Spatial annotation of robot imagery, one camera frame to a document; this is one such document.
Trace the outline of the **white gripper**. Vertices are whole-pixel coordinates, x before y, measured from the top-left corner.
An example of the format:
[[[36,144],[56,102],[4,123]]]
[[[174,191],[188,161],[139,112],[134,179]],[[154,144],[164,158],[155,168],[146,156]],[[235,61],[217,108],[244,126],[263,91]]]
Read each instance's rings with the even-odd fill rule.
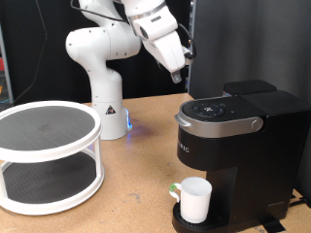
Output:
[[[171,74],[173,83],[180,83],[180,71],[185,66],[185,57],[179,35],[176,31],[166,34],[156,40],[144,40],[145,49]]]

